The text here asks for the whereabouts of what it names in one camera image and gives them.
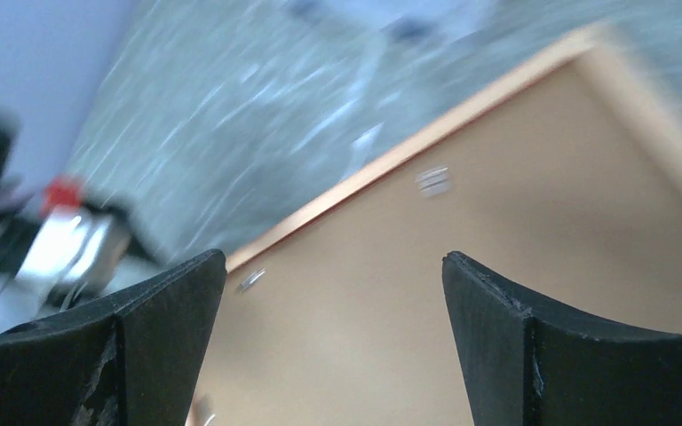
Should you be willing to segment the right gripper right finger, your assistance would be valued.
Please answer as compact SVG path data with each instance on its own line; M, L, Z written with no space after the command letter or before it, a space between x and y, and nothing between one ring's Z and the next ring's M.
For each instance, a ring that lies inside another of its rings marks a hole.
M581 311L453 251L448 315L477 425L682 425L682 334Z

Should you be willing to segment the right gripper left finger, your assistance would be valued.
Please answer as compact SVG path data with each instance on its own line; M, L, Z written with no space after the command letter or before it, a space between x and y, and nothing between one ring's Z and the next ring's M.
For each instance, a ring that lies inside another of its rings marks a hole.
M182 425L226 283L211 249L0 334L0 425Z

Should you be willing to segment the brown backing board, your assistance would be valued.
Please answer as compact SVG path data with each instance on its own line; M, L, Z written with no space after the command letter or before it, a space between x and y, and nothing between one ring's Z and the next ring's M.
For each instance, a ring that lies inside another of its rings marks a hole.
M682 194L565 66L229 272L209 425L477 425L442 283L461 252L682 334Z

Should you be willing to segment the wooden picture frame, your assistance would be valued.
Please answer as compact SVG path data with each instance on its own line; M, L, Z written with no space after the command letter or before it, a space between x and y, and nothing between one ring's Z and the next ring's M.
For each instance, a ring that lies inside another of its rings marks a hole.
M576 28L540 50L226 259L235 271L386 175L565 66L575 67L682 194L681 99L606 22Z

